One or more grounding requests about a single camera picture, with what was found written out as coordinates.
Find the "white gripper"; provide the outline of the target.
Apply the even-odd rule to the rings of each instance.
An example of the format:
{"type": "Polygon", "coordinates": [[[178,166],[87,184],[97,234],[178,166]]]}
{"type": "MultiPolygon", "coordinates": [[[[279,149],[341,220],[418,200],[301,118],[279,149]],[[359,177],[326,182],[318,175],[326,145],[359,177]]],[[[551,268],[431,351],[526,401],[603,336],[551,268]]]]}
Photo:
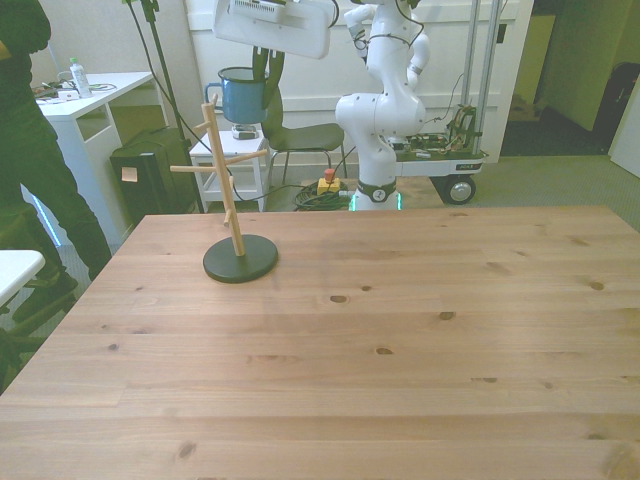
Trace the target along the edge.
{"type": "Polygon", "coordinates": [[[332,7],[322,1],[217,1],[213,31],[217,38],[257,46],[253,80],[265,79],[268,63],[262,101],[268,108],[279,88],[285,53],[325,57],[331,22],[332,7]]]}

